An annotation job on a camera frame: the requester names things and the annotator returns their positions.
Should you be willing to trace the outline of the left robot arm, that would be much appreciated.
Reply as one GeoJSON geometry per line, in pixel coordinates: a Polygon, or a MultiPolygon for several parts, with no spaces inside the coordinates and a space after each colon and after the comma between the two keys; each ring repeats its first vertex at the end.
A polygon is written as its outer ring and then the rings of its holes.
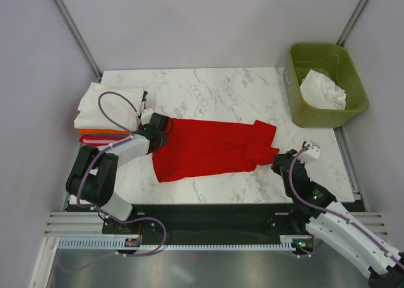
{"type": "Polygon", "coordinates": [[[140,129],[124,139],[101,147],[81,147],[66,181],[67,193],[76,197],[78,206],[117,219],[125,233],[134,232],[139,219],[132,214],[133,205],[115,192],[117,170],[166,145],[173,127],[172,118],[148,109],[141,116],[140,129]]]}

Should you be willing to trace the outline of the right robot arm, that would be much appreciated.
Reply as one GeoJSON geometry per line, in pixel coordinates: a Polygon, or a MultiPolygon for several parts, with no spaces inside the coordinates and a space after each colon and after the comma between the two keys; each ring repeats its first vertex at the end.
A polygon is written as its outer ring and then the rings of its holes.
{"type": "Polygon", "coordinates": [[[339,252],[369,287],[403,287],[403,252],[360,223],[334,194],[308,176],[300,161],[308,150],[278,153],[271,166],[294,203],[290,228],[299,234],[306,231],[339,252]]]}

